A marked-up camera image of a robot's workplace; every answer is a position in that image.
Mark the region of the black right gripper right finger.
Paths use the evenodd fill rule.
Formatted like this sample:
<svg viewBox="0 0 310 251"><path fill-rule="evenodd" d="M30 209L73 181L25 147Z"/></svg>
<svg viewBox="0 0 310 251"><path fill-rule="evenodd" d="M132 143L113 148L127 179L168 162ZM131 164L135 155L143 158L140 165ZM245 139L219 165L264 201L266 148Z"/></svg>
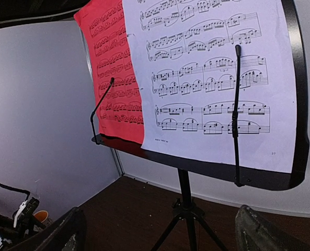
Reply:
<svg viewBox="0 0 310 251"><path fill-rule="evenodd" d="M237 250L310 250L310 245L280 230L247 205L235 216Z"/></svg>

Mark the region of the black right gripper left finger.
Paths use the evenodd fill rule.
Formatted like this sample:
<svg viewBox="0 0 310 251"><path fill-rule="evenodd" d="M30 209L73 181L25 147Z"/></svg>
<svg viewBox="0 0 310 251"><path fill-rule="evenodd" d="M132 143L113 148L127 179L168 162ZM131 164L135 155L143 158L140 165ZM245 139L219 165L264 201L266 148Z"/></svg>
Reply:
<svg viewBox="0 0 310 251"><path fill-rule="evenodd" d="M86 233L84 211L79 207L73 207L44 230L10 250L63 250L72 237L75 239L75 249L84 250Z"/></svg>

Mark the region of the black perforated music stand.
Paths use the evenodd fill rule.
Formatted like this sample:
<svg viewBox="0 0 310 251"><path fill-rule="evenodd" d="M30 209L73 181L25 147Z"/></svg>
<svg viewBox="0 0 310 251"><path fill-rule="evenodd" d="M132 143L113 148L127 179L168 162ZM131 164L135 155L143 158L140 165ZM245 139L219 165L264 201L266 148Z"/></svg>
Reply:
<svg viewBox="0 0 310 251"><path fill-rule="evenodd" d="M220 250L227 248L217 235L208 226L203 218L203 211L198 208L191 199L191 190L188 172L193 172L208 177L226 180L242 186L250 186L271 191L283 191L294 188L301 184L305 179L306 166L309 153L308 138L308 82L307 68L302 33L300 23L293 1L282 1L286 25L289 32L290 44L293 56L296 100L297 100L297 124L295 151L290 173L280 173L268 170L259 170L247 167L237 168L234 165L218 164L196 161L181 157L175 157L162 153L141 149L140 144L126 141L120 138L94 134L92 141L97 145L103 145L112 149L120 150L149 161L174 167L178 170L179 183L182 195L181 204L174 210L174 217L164 230L160 238L153 246L153 250L158 250L165 239L171 233L179 220L186 219L190 249L197 249L196 232L194 229L195 221L206 230L211 239L216 243Z"/></svg>

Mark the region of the red sheet music page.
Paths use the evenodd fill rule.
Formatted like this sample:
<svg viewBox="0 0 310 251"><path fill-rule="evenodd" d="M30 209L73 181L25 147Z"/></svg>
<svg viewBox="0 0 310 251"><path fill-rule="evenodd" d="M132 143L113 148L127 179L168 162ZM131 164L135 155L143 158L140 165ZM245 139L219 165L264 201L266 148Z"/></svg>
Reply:
<svg viewBox="0 0 310 251"><path fill-rule="evenodd" d="M121 1L90 1L74 18L85 35L96 102L112 84L97 110L99 133L141 144L142 102L134 74Z"/></svg>

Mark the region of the white sheet music page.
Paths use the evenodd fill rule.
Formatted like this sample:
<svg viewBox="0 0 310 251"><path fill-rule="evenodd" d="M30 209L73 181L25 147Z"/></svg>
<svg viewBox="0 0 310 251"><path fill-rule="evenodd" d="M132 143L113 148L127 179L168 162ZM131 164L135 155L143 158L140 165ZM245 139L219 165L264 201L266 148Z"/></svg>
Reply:
<svg viewBox="0 0 310 251"><path fill-rule="evenodd" d="M281 1L123 1L142 148L290 173L297 102Z"/></svg>

